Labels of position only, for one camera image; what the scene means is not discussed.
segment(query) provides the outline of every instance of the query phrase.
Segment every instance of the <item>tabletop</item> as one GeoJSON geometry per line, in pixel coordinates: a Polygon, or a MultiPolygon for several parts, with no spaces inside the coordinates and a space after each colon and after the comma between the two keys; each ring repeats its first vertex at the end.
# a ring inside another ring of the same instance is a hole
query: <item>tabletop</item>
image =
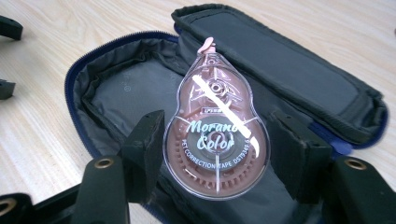
{"type": "MultiPolygon", "coordinates": [[[[389,124],[374,146],[352,156],[370,162],[396,190],[396,2],[216,1],[236,7],[382,92],[389,124]]],[[[209,1],[14,1],[0,15],[23,27],[0,37],[0,79],[17,83],[0,101],[0,195],[33,203],[75,186],[92,159],[64,99],[64,78],[79,57],[117,37],[147,30],[175,34],[170,14],[209,1]]],[[[159,221],[130,204],[134,223],[159,221]]]]}

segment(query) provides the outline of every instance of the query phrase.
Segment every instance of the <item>blue fabric tab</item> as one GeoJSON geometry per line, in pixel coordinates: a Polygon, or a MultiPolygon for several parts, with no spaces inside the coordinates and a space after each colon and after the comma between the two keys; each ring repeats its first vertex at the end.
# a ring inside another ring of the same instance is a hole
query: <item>blue fabric tab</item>
{"type": "Polygon", "coordinates": [[[317,122],[312,122],[309,129],[321,137],[324,141],[329,143],[332,148],[332,158],[335,159],[342,155],[348,155],[352,152],[353,146],[345,140],[339,138],[334,133],[323,127],[317,122]]]}

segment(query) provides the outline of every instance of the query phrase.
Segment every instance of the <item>black pouch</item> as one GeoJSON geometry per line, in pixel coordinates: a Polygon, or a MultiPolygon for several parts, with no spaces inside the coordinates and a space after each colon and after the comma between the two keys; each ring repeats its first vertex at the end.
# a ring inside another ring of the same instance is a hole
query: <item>black pouch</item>
{"type": "Polygon", "coordinates": [[[245,76],[271,139],[271,165],[243,196],[196,198],[163,165],[150,210],[161,220],[195,223],[317,223],[316,178],[332,154],[367,147],[382,134],[381,94],[349,73],[223,5],[184,7],[172,14],[179,36],[132,34],[80,58],[68,71],[71,117],[93,157],[116,154],[136,123],[154,110],[168,122],[177,87],[213,36],[218,52],[245,76]]]}

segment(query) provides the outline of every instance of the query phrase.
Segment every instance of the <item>transparent plastic case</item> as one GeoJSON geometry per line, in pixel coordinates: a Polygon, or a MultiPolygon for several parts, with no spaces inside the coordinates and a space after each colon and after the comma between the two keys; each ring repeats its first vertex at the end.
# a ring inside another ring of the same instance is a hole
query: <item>transparent plastic case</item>
{"type": "Polygon", "coordinates": [[[247,81],[209,37],[179,86],[163,142],[166,165],[188,192],[231,199],[262,177],[270,146],[252,99],[247,81]]]}

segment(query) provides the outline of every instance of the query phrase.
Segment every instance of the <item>zipper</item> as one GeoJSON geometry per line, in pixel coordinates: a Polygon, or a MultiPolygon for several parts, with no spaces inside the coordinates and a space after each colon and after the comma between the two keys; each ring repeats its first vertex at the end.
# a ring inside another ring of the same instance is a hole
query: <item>zipper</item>
{"type": "MultiPolygon", "coordinates": [[[[92,140],[88,137],[86,134],[84,127],[81,123],[81,121],[78,118],[78,113],[76,109],[74,108],[74,84],[76,81],[76,78],[78,77],[79,72],[90,62],[95,60],[97,57],[108,53],[109,51],[121,47],[125,44],[132,43],[137,40],[141,39],[149,39],[149,38],[156,38],[156,39],[164,39],[170,42],[177,43],[178,42],[178,36],[177,35],[172,35],[166,32],[162,31],[144,31],[144,32],[138,32],[138,33],[133,33],[129,35],[125,35],[119,38],[116,38],[110,42],[105,43],[104,45],[91,50],[90,52],[86,53],[82,57],[80,57],[77,61],[75,61],[70,69],[67,71],[65,82],[64,82],[64,95],[65,95],[65,100],[67,103],[67,108],[70,113],[70,117],[72,118],[73,124],[78,132],[78,136],[82,141],[82,144],[84,147],[87,149],[87,151],[90,153],[90,155],[93,158],[97,158],[102,156],[102,154],[97,150],[93,143],[92,140]]],[[[154,217],[156,217],[158,220],[161,221],[161,223],[166,223],[166,220],[164,217],[160,216],[159,213],[153,209],[150,205],[148,204],[141,204],[149,213],[151,213],[154,217]]]]}

